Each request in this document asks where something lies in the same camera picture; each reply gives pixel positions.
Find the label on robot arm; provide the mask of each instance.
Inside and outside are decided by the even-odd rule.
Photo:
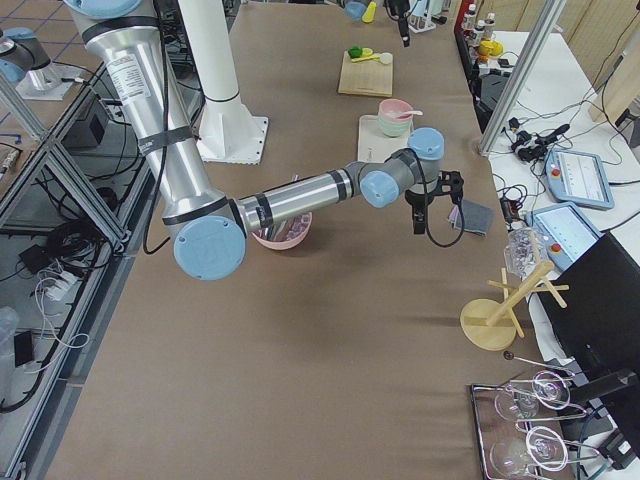
[[[151,96],[144,73],[135,56],[125,55],[113,60],[107,64],[107,70],[123,105]]]

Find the yellow bottle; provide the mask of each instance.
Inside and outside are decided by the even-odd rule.
[[[373,22],[373,19],[376,16],[376,2],[371,2],[369,3],[369,6],[367,6],[367,10],[364,12],[364,15],[362,15],[362,21],[364,23],[371,23]]]

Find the spoon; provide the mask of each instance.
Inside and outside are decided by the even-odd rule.
[[[366,57],[362,56],[362,57],[351,59],[353,63],[364,62],[365,60],[377,60],[383,65],[389,65],[391,62],[393,62],[393,55],[389,52],[373,53],[371,55],[367,55]]]
[[[392,118],[406,117],[408,115],[422,115],[422,110],[407,110],[406,112],[389,112],[387,113],[387,115]]]

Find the pink bowl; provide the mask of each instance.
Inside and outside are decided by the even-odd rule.
[[[409,114],[401,117],[393,117],[390,114],[408,112],[409,110],[413,110],[413,107],[407,102],[398,100],[397,98],[387,98],[380,102],[380,105],[378,106],[378,115],[390,122],[403,123],[412,115]]]
[[[290,238],[290,235],[287,235],[287,239],[281,242],[272,242],[270,240],[260,237],[256,232],[251,232],[251,233],[253,235],[253,238],[255,238],[260,245],[264,245],[265,247],[270,248],[271,250],[289,250],[290,248],[293,248],[296,245],[302,243],[302,240],[305,239],[305,237],[309,233],[309,230],[311,229],[312,219],[313,219],[313,215],[311,215],[311,212],[303,213],[302,215],[297,217],[296,222],[299,221],[302,224],[303,228],[296,236]]]

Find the wooden round base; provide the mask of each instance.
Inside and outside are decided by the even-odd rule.
[[[493,352],[504,350],[516,338],[516,327],[501,321],[498,325],[488,327],[484,322],[500,306],[498,302],[479,298],[467,303],[460,313],[462,331],[475,345]]]

